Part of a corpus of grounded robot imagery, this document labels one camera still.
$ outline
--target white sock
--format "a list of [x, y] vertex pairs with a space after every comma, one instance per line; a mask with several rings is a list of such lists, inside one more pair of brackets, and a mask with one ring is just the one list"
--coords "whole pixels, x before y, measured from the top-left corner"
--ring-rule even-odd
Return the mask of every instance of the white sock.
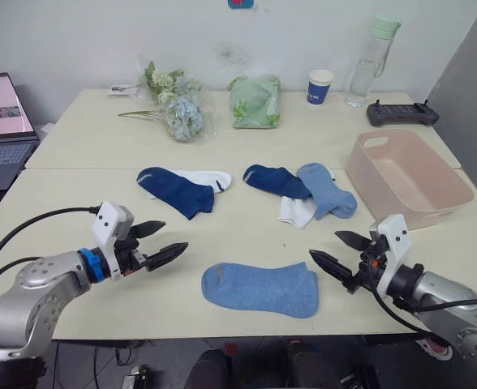
[[[231, 174], [213, 170], [169, 170], [173, 174], [186, 178], [188, 181], [197, 185], [209, 185], [213, 188], [213, 193], [223, 192], [231, 185]], [[147, 191], [151, 200], [157, 199], [156, 196]]]
[[314, 217], [316, 209], [316, 202], [312, 197], [301, 200], [282, 196], [278, 220], [290, 223], [299, 229], [304, 229]]

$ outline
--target sock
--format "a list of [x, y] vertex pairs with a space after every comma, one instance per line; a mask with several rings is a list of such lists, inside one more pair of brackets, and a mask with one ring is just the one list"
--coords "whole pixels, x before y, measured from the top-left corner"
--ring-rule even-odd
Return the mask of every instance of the sock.
[[318, 311], [318, 278], [305, 262], [278, 269], [219, 263], [202, 278], [204, 297], [234, 310], [265, 310], [294, 318]]
[[286, 168], [252, 165], [246, 169], [243, 180], [257, 189], [292, 199], [306, 199], [311, 195], [302, 180], [293, 176]]
[[187, 219], [198, 212], [210, 213], [213, 209], [213, 188], [189, 182], [166, 169], [148, 168], [137, 177], [138, 184], [158, 199], [168, 203]]
[[316, 201], [312, 197], [300, 200], [283, 196], [281, 198], [278, 220], [289, 223], [299, 229], [304, 229], [316, 214], [316, 209]]
[[[186, 178], [194, 184], [210, 185], [213, 188], [213, 193], [223, 192], [231, 185], [231, 174], [225, 172], [213, 170], [167, 170], [180, 177]], [[140, 180], [144, 180], [147, 177], [147, 174], [143, 174], [141, 178], [138, 179], [138, 184], [140, 183]], [[148, 192], [148, 197], [151, 200], [157, 199], [157, 197], [150, 192]]]
[[354, 215], [358, 207], [355, 197], [350, 192], [339, 189], [323, 165], [307, 164], [298, 169], [296, 174], [311, 191], [312, 198], [318, 205], [317, 220], [328, 212], [342, 219]]

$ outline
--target light blue sock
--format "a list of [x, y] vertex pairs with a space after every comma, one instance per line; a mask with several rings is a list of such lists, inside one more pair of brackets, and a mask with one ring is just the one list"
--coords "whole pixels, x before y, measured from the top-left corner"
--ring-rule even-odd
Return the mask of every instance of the light blue sock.
[[347, 219], [354, 215], [358, 202], [346, 190], [339, 189], [330, 177], [329, 171], [320, 164], [307, 164], [296, 172], [303, 184], [312, 193], [316, 201], [316, 219], [319, 220], [328, 212], [337, 217]]
[[218, 263], [202, 278], [204, 297], [233, 310], [267, 310], [294, 318], [318, 311], [318, 279], [305, 262], [278, 269]]

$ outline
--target robotic arm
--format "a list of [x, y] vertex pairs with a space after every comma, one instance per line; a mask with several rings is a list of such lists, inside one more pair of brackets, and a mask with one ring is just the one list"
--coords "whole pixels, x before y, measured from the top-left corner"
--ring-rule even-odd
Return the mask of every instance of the robotic arm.
[[413, 314], [458, 350], [477, 374], [477, 304], [437, 306], [477, 299], [477, 293], [435, 273], [424, 272], [423, 265], [410, 268], [404, 264], [411, 242], [402, 215], [391, 215], [374, 224], [370, 229], [371, 239], [351, 231], [337, 231], [336, 235], [361, 252], [358, 273], [352, 276], [350, 269], [333, 256], [310, 250], [318, 266], [340, 280], [350, 293], [363, 286], [378, 297], [392, 297], [396, 307]]
[[138, 239], [165, 226], [147, 221], [132, 226], [134, 216], [116, 203], [104, 202], [92, 232], [98, 246], [26, 265], [11, 289], [0, 296], [0, 387], [35, 387], [45, 372], [47, 351], [63, 308], [91, 284], [119, 280], [145, 267], [152, 271], [177, 258], [188, 246], [175, 243], [147, 256]]

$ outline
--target blue paper cup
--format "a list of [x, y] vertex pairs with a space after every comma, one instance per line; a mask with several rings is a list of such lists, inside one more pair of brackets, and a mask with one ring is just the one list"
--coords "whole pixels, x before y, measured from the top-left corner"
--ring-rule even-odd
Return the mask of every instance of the blue paper cup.
[[315, 69], [309, 73], [307, 101], [314, 105], [323, 104], [334, 75], [330, 71]]

